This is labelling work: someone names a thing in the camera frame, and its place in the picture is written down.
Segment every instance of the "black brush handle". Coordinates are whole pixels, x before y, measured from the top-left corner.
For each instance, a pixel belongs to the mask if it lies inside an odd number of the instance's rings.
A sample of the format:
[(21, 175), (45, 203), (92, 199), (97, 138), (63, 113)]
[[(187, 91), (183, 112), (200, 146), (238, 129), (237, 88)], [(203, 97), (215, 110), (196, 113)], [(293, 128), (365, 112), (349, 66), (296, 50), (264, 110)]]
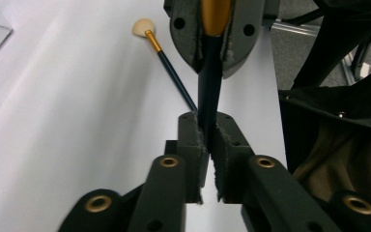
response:
[(209, 152), (222, 81), (221, 46), (222, 37), (203, 36), (204, 64), (198, 73), (198, 126), (204, 133)]
[(171, 79), (174, 81), (174, 84), (176, 85), (177, 89), (182, 94), (183, 99), (185, 100), (189, 109), (191, 109), (194, 112), (197, 112), (197, 106), (195, 106), (195, 103), (194, 101), (192, 101), (192, 98), (189, 95), (188, 91), (186, 90), (186, 87), (184, 86), (183, 82), (180, 80), (179, 76), (177, 75), (176, 71), (174, 70), (168, 58), (165, 56), (164, 52), (160, 50), (157, 53), (157, 55), (160, 58), (162, 65), (167, 70), (168, 74), (170, 75)]

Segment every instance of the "brush bristles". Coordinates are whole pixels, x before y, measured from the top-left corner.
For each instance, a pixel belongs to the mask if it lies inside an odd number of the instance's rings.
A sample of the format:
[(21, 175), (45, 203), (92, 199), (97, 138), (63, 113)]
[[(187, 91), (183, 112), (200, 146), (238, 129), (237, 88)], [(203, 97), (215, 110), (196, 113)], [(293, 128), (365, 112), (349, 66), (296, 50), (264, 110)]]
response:
[(155, 31), (155, 25), (153, 22), (148, 18), (141, 18), (138, 19), (131, 29), (131, 32), (136, 36), (146, 37), (144, 34), (145, 31), (151, 30), (152, 32)]

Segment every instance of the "white table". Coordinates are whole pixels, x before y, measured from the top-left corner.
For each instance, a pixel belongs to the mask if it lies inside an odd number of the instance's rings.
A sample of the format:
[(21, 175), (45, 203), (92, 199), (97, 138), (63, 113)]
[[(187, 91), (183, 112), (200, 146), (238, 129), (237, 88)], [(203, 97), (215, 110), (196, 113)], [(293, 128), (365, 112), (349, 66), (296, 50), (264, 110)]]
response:
[[(172, 44), (163, 0), (0, 0), (14, 33), (0, 49), (0, 232), (56, 231), (94, 189), (142, 184), (188, 111), (147, 41), (141, 17), (197, 101), (197, 75)], [(222, 83), (219, 111), (256, 154), (285, 163), (271, 41), (263, 29), (245, 65)], [(239, 205), (187, 206), (186, 231), (244, 231)]]

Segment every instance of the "brown fabric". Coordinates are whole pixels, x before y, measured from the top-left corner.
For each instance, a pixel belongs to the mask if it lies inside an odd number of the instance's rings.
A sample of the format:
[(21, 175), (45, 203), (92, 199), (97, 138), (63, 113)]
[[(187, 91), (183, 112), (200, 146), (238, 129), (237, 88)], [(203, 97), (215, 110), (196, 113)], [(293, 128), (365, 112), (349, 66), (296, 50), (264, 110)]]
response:
[(344, 189), (371, 196), (371, 129), (321, 119), (317, 141), (293, 176), (325, 201)]

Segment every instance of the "floor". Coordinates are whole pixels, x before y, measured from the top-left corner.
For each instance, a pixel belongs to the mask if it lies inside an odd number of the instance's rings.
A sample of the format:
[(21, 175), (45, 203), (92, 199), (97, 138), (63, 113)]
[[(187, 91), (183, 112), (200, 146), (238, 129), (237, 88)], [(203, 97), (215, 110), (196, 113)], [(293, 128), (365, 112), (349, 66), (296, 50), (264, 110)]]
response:
[[(315, 9), (317, 9), (317, 6), (311, 0), (284, 0), (280, 2), (279, 18), (292, 18)], [(322, 19), (320, 18), (308, 24), (319, 26), (321, 22)], [(315, 37), (272, 28), (271, 41), (278, 89), (290, 89), (315, 42)], [(368, 50), (365, 63), (363, 71), (371, 73), (371, 47)], [(338, 64), (322, 86), (348, 84), (343, 67)]]

